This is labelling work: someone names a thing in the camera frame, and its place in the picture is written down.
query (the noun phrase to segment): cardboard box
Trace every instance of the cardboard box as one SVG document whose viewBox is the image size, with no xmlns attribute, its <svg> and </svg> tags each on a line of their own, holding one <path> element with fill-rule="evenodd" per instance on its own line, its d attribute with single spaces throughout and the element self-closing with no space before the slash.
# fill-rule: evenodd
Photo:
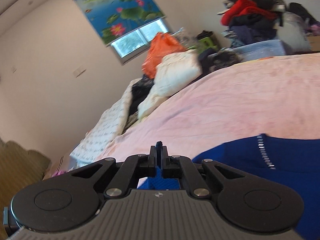
<svg viewBox="0 0 320 240">
<path fill-rule="evenodd" d="M 320 51 L 320 36 L 309 36 L 308 41 L 310 42 L 312 51 Z"/>
</svg>

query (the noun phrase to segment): window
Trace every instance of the window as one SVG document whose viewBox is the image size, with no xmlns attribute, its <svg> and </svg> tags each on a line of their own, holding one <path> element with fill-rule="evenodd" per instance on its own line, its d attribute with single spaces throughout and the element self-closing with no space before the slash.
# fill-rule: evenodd
<svg viewBox="0 0 320 240">
<path fill-rule="evenodd" d="M 151 22 L 132 33 L 126 34 L 122 38 L 111 43 L 120 57 L 122 63 L 137 56 L 149 48 L 150 42 L 158 32 L 166 33 L 168 28 L 162 19 Z"/>
</svg>

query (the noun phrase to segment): orange plastic bag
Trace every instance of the orange plastic bag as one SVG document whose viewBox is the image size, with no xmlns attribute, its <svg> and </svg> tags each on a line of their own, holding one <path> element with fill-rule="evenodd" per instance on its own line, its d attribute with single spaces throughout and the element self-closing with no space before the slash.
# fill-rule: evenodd
<svg viewBox="0 0 320 240">
<path fill-rule="evenodd" d="M 151 46 L 146 60 L 142 64 L 142 71 L 149 77 L 155 78 L 156 66 L 161 63 L 164 56 L 174 52 L 183 52 L 187 49 L 183 47 L 169 33 L 157 33 L 151 41 Z"/>
</svg>

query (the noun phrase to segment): window frame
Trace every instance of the window frame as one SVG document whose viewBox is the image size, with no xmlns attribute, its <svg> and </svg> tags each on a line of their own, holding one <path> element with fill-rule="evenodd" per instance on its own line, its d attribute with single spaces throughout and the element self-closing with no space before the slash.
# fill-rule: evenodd
<svg viewBox="0 0 320 240">
<path fill-rule="evenodd" d="M 167 21 L 165 20 L 164 17 L 159 18 L 159 19 L 156 19 L 156 20 L 154 20 L 154 21 L 152 21 L 152 22 L 149 22 L 148 24 L 151 24 L 151 23 L 156 22 L 156 21 L 158 21 L 158 20 L 161 20 L 162 23 L 163 23 L 163 25 L 167 28 L 168 32 L 169 32 L 169 33 L 172 33 L 171 28 L 170 28 L 170 26 L 168 25 L 168 23 L 167 23 Z M 114 54 L 116 55 L 116 57 L 119 59 L 121 65 L 124 65 L 124 64 L 128 63 L 130 60 L 136 58 L 137 56 L 141 55 L 142 53 L 144 53 L 145 51 L 147 51 L 147 50 L 150 49 L 151 41 L 148 41 L 148 40 L 147 40 L 147 38 L 145 37 L 145 35 L 143 34 L 143 32 L 139 30 L 140 28 L 138 28 L 138 29 L 136 29 L 136 30 L 134 30 L 134 31 L 132 31 L 132 32 L 130 32 L 130 33 L 133 33 L 133 32 L 135 32 L 135 31 L 138 31 L 138 32 L 140 33 L 140 35 L 144 38 L 144 40 L 147 42 L 147 44 L 142 45 L 141 47 L 135 49 L 134 51 L 130 52 L 129 54 L 125 55 L 124 57 L 121 57 L 121 56 L 120 56 L 120 54 L 117 52 L 116 48 L 112 45 L 112 43 L 108 45 L 108 47 L 111 47 L 112 51 L 114 52 Z"/>
</svg>

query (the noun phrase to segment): window pane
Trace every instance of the window pane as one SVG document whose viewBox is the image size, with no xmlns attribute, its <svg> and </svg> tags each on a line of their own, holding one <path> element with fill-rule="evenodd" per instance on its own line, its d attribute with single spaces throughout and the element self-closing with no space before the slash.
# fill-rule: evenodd
<svg viewBox="0 0 320 240">
<path fill-rule="evenodd" d="M 147 41 L 151 41 L 158 32 L 168 32 L 168 29 L 160 19 L 141 27 L 139 30 L 143 33 Z"/>
<path fill-rule="evenodd" d="M 141 37 L 141 34 L 137 31 L 129 33 L 117 41 L 111 43 L 111 45 L 116 49 L 120 57 L 128 55 L 130 52 L 133 52 L 135 49 L 140 48 L 143 45 L 146 45 L 147 42 Z"/>
</svg>

